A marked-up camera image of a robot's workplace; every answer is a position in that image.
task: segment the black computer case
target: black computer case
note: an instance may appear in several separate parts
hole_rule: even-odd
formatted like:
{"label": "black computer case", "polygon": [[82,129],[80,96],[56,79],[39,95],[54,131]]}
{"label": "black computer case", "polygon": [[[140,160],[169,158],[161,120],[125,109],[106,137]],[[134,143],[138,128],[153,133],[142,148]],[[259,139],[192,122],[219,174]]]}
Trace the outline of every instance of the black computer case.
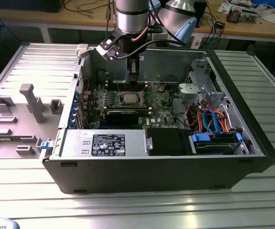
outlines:
{"label": "black computer case", "polygon": [[64,0],[0,0],[0,9],[59,12]]}

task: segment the copper tube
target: copper tube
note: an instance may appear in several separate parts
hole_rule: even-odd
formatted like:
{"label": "copper tube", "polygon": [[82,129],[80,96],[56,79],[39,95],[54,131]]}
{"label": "copper tube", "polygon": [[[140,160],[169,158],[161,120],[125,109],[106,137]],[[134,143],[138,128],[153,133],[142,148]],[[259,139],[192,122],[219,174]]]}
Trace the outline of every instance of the copper tube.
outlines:
{"label": "copper tube", "polygon": [[133,42],[138,41],[142,36],[144,36],[144,35],[147,33],[148,29],[149,29],[149,27],[147,26],[147,27],[142,31],[142,33],[139,34],[138,37],[132,38],[131,41],[133,41]]}

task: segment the computer tower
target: computer tower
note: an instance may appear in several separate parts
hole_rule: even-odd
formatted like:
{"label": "computer tower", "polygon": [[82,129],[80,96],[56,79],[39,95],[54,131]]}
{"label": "computer tower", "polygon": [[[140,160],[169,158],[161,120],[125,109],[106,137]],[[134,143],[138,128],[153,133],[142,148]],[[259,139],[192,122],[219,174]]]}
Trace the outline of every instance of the computer tower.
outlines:
{"label": "computer tower", "polygon": [[206,9],[207,2],[206,0],[195,0],[194,9],[195,17],[197,19],[196,27],[199,28],[203,19],[203,15]]}
{"label": "computer tower", "polygon": [[0,9],[59,12],[64,0],[0,0]]}

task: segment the white label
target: white label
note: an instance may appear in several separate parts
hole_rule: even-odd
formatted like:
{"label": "white label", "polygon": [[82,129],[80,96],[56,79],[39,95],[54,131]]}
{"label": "white label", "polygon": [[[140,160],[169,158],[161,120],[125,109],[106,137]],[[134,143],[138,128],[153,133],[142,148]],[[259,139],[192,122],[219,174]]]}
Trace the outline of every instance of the white label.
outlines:
{"label": "white label", "polygon": [[94,131],[81,131],[80,137],[93,137]]}

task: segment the blue clip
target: blue clip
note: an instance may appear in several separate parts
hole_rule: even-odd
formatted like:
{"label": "blue clip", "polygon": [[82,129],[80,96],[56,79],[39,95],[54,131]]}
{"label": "blue clip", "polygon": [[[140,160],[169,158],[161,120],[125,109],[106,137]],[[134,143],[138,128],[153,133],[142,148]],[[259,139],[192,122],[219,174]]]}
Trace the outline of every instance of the blue clip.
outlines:
{"label": "blue clip", "polygon": [[70,114],[70,120],[74,120],[74,119],[75,119],[74,115]]}
{"label": "blue clip", "polygon": [[209,134],[205,134],[205,133],[195,133],[193,134],[192,138],[193,138],[193,142],[197,142],[197,141],[210,142]]}
{"label": "blue clip", "polygon": [[71,107],[72,107],[72,108],[77,108],[77,107],[78,107],[78,104],[72,103],[72,104],[71,104]]}
{"label": "blue clip", "polygon": [[243,139],[242,139],[241,134],[240,134],[240,133],[237,133],[236,136],[237,136],[237,138],[238,138],[238,141],[239,141],[239,142],[242,142]]}
{"label": "blue clip", "polygon": [[69,128],[73,128],[74,127],[74,123],[73,122],[68,122],[67,125],[68,125]]}
{"label": "blue clip", "polygon": [[77,110],[75,108],[72,108],[71,113],[75,114],[75,113],[77,113]]}
{"label": "blue clip", "polygon": [[41,142],[41,149],[51,149],[53,148],[53,141]]}
{"label": "blue clip", "polygon": [[79,92],[75,92],[75,98],[80,98],[80,93]]}

